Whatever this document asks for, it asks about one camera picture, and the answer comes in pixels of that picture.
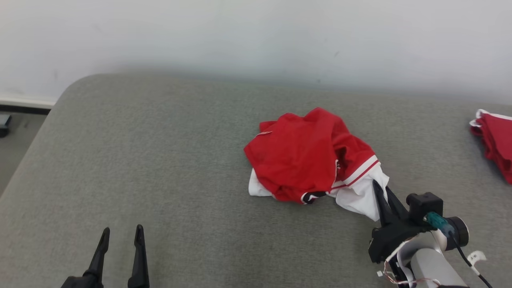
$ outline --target black cable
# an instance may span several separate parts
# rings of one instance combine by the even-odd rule
[[[487,287],[489,288],[493,288],[489,282],[487,282],[487,280],[485,278],[483,278],[482,274],[478,275],[478,278],[482,279],[482,281],[485,283],[485,285],[487,285]]]
[[[457,250],[459,251],[460,253],[460,256],[462,256],[462,259],[464,259],[464,262],[466,262],[466,264],[469,266],[469,267],[473,267],[473,265],[471,264],[471,262],[466,258],[466,256],[464,255],[464,252],[462,251],[462,248],[460,247],[459,243],[457,243],[457,241],[455,240],[455,237],[453,236],[453,233],[452,231],[448,232],[448,234],[450,235],[450,238],[452,239],[453,243],[455,243],[455,247],[457,247]],[[482,279],[482,281],[485,283],[485,285],[487,285],[487,287],[489,288],[493,288],[489,282],[482,276],[482,274],[479,274],[478,275],[478,278]]]

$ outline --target wire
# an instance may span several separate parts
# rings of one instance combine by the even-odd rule
[[[448,232],[448,234],[450,235],[450,239],[453,241],[453,243],[455,243],[455,247],[457,247],[457,250],[459,251],[460,253],[460,256],[462,256],[462,259],[464,259],[464,262],[466,262],[466,264],[473,270],[477,273],[478,275],[478,278],[482,279],[482,281],[485,283],[485,285],[487,285],[487,287],[489,288],[493,288],[489,282],[487,281],[487,279],[485,279],[482,274],[480,274],[480,272],[478,272],[478,270],[476,270],[473,265],[471,264],[471,262],[466,258],[466,256],[464,255],[464,252],[462,251],[462,248],[460,247],[459,243],[457,243],[457,241],[455,240],[455,237],[453,236],[453,233],[452,231]]]
[[[386,276],[386,278],[393,284],[395,285],[402,285],[402,284],[414,284],[414,283],[421,283],[421,282],[427,282],[427,281],[432,281],[434,282],[438,287],[441,286],[441,283],[437,280],[437,279],[430,279],[430,278],[420,278],[420,279],[417,279],[417,280],[412,280],[412,281],[397,281],[396,279],[393,279],[391,278],[389,275],[393,274],[391,272],[388,272],[387,271],[387,266],[386,264],[389,264],[389,262],[387,261],[384,261],[384,275]]]

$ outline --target white fabric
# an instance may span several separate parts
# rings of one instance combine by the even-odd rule
[[[333,189],[328,195],[335,197],[336,203],[348,211],[363,214],[373,221],[378,221],[379,211],[377,208],[377,201],[375,200],[375,194],[373,193],[372,184],[374,179],[380,184],[382,189],[386,191],[389,177],[382,172],[380,162],[351,186]],[[258,176],[254,169],[252,169],[251,177],[249,179],[249,195],[272,196],[272,193],[265,189],[265,187],[263,187],[263,185],[258,181]],[[384,193],[384,197],[388,200],[388,195],[386,193]]]
[[[252,169],[249,179],[249,195],[251,196],[272,196],[272,193],[265,189],[256,176],[256,171]]]

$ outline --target teal connector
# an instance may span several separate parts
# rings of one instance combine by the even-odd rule
[[[436,212],[428,212],[425,215],[425,221],[432,225],[432,227],[439,229],[447,238],[450,238],[450,232],[455,234],[453,226]]]

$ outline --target black object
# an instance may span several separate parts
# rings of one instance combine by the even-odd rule
[[[407,239],[422,232],[435,230],[423,220],[428,212],[442,215],[443,200],[428,192],[422,195],[410,194],[407,197],[409,211],[402,205],[391,189],[386,187],[388,202],[384,198],[384,191],[377,181],[373,181],[373,191],[377,200],[381,228],[374,228],[372,241],[368,254],[373,263],[380,263],[393,253],[393,251]],[[459,217],[445,218],[454,228],[454,239],[460,246],[466,246],[469,233],[464,222]],[[446,250],[452,250],[455,245],[447,245]],[[396,267],[396,256],[389,265],[398,281],[406,280],[399,267]]]
[[[4,138],[9,134],[11,118],[11,115],[0,114],[0,138]]]
[[[25,114],[38,114],[38,115],[48,115],[50,113],[50,109],[22,107],[22,106],[13,106],[13,105],[0,105],[0,111],[25,113]]]
[[[430,192],[421,195],[409,194],[406,203],[409,205],[409,219],[416,225],[429,225],[423,221],[423,217],[428,212],[435,212],[439,216],[443,216],[443,200]]]
[[[410,212],[406,210],[388,187],[386,187],[388,194],[387,203],[384,198],[384,191],[375,180],[373,180],[373,192],[375,193],[379,208],[381,225],[381,228],[373,229],[372,242],[370,242],[370,247],[368,248],[368,254],[370,254],[370,259],[373,263],[384,261],[406,239],[414,237],[421,232],[435,230],[430,225],[417,225],[410,218]],[[426,207],[421,202],[415,202],[415,206],[420,208]]]
[[[101,238],[94,252],[91,265],[82,277],[70,276],[66,279],[61,288],[103,288],[101,276],[103,274],[103,260],[105,253],[109,250],[110,229],[103,230]],[[144,228],[137,225],[135,231],[135,259],[133,262],[132,276],[128,280],[128,288],[149,288],[150,278],[147,272],[146,244],[144,240]]]
[[[445,218],[448,223],[455,228],[455,234],[453,235],[453,239],[461,246],[464,247],[470,241],[470,233],[467,230],[467,226],[459,217],[449,217]],[[446,251],[450,251],[455,249],[457,246],[453,241],[447,241],[446,243]]]

